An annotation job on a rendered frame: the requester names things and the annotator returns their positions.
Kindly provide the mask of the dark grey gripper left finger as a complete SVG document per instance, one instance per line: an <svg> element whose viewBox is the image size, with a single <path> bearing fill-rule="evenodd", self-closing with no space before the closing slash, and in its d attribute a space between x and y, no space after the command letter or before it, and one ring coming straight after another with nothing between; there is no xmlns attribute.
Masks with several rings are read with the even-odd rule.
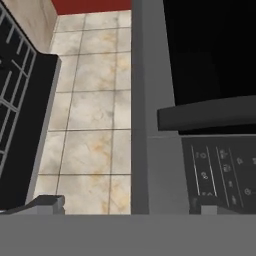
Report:
<svg viewBox="0 0 256 256"><path fill-rule="evenodd" d="M0 215L64 215L64 205L63 195L39 195L24 206L0 211Z"/></svg>

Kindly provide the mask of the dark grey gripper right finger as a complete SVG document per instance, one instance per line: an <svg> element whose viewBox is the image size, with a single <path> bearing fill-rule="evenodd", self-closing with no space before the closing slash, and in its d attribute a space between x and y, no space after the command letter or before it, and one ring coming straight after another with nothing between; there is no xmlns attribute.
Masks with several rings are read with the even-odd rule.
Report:
<svg viewBox="0 0 256 256"><path fill-rule="evenodd" d="M216 196L193 196L189 198L189 213L197 215L232 215L242 211L229 207Z"/></svg>

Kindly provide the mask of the grey appliance with black window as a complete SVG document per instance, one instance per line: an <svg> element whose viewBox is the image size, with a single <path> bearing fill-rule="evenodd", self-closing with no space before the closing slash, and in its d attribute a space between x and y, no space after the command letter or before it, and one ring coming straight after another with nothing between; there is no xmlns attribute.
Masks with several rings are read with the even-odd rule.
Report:
<svg viewBox="0 0 256 256"><path fill-rule="evenodd" d="M159 109L256 95L256 0L132 0L135 214L216 196L256 215L256 124L159 131Z"/></svg>

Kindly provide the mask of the black stove with grates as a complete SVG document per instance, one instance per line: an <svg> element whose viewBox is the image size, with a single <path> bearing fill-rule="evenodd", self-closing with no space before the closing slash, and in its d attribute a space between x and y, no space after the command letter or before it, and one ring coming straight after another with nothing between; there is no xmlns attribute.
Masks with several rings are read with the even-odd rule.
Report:
<svg viewBox="0 0 256 256"><path fill-rule="evenodd" d="M60 67L0 0L0 214L33 198Z"/></svg>

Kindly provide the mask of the beige cabinet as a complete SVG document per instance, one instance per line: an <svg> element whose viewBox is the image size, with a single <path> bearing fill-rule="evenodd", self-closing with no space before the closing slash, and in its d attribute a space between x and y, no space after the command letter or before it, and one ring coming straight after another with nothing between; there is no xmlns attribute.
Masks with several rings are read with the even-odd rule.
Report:
<svg viewBox="0 0 256 256"><path fill-rule="evenodd" d="M58 17L52 0L2 1L34 46L40 52L48 53Z"/></svg>

